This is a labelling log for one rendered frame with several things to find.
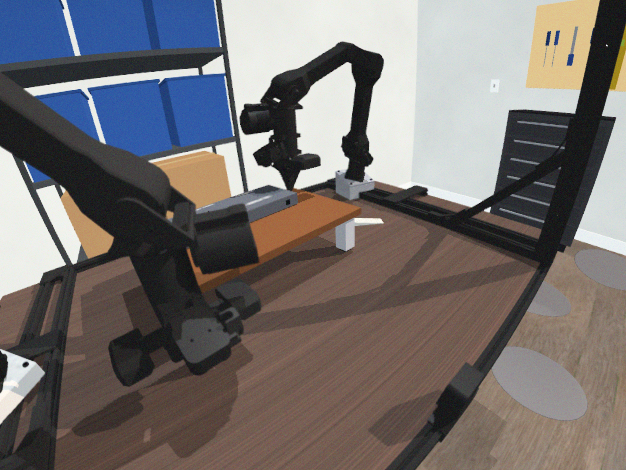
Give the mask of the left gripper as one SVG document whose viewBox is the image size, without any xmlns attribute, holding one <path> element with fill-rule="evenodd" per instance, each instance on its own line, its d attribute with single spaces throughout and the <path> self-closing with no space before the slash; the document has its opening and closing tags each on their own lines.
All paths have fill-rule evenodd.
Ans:
<svg viewBox="0 0 626 470">
<path fill-rule="evenodd" d="M 219 300 L 209 304 L 213 310 L 218 308 L 222 312 L 234 306 L 241 320 L 246 320 L 261 311 L 262 305 L 257 292 L 239 278 L 216 288 L 215 293 Z M 188 284 L 175 292 L 166 295 L 146 293 L 161 326 L 163 311 L 173 307 L 176 313 L 181 312 L 192 305 L 191 298 L 198 294 L 202 292 L 195 274 Z M 167 350 L 174 363 L 183 360 L 177 347 L 171 349 L 168 345 L 162 327 L 144 337 L 136 328 L 110 341 L 108 350 L 113 371 L 122 385 L 130 387 L 151 375 L 155 365 L 149 354 L 161 347 Z"/>
</svg>

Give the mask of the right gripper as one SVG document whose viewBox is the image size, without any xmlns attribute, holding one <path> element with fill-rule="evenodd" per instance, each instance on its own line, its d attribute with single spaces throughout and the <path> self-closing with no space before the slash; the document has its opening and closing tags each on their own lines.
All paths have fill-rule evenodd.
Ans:
<svg viewBox="0 0 626 470">
<path fill-rule="evenodd" d="M 284 147 L 286 149 L 287 159 L 284 159 L 285 161 L 283 161 L 283 159 L 279 159 L 277 162 L 273 163 L 271 167 L 279 171 L 287 190 L 293 190 L 301 170 L 307 170 L 321 166 L 321 158 L 318 154 L 302 154 L 302 150 L 298 149 L 297 138 L 301 137 L 301 133 L 297 133 L 297 129 L 287 131 L 273 131 L 273 135 L 270 135 L 270 137 L 273 138 L 274 142 L 276 142 L 277 138 L 280 138 L 281 141 L 283 141 Z"/>
</svg>

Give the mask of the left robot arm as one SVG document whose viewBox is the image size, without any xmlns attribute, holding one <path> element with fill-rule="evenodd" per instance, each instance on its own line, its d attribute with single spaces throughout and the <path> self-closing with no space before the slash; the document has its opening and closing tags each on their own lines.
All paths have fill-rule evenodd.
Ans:
<svg viewBox="0 0 626 470">
<path fill-rule="evenodd" d="M 190 282 L 186 247 L 203 275 L 259 263 L 245 204 L 196 214 L 161 168 L 90 137 L 1 72 L 0 147 L 56 181 L 113 236 L 106 259 L 129 256 L 150 295 Z M 162 332 L 199 376 L 231 356 L 244 327 L 233 306 L 213 310 L 203 294 L 191 301 L 181 312 L 162 312 Z"/>
</svg>

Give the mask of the brown wooden stand with white legs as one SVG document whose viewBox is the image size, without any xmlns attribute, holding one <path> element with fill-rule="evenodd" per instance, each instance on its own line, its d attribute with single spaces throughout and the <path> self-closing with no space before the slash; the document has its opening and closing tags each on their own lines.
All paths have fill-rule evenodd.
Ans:
<svg viewBox="0 0 626 470">
<path fill-rule="evenodd" d="M 298 204 L 250 223 L 258 249 L 259 263 L 203 275 L 191 265 L 202 293 L 221 285 L 333 228 L 336 247 L 347 252 L 355 246 L 355 217 L 361 208 L 324 196 L 293 188 Z"/>
</svg>

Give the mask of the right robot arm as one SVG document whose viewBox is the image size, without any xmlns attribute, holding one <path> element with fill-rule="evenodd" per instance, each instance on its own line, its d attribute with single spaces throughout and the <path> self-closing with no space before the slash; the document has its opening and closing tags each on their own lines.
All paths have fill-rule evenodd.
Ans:
<svg viewBox="0 0 626 470">
<path fill-rule="evenodd" d="M 369 167 L 374 160 L 369 153 L 366 130 L 373 86 L 381 77 L 384 66 L 384 58 L 379 53 L 368 52 L 353 43 L 341 41 L 304 66 L 276 75 L 261 98 L 261 103 L 244 104 L 240 115 L 242 132 L 251 135 L 271 130 L 297 129 L 295 110 L 303 109 L 298 102 L 308 94 L 314 83 L 347 62 L 351 63 L 355 93 L 350 131 L 342 137 L 341 148 L 344 156 L 349 158 L 344 178 L 363 182 L 365 167 Z M 273 100 L 274 97 L 280 101 Z M 274 142 L 270 137 L 269 143 L 255 151 L 253 157 L 258 166 L 266 168 L 272 165 L 271 161 L 286 159 L 287 153 L 280 138 Z"/>
</svg>

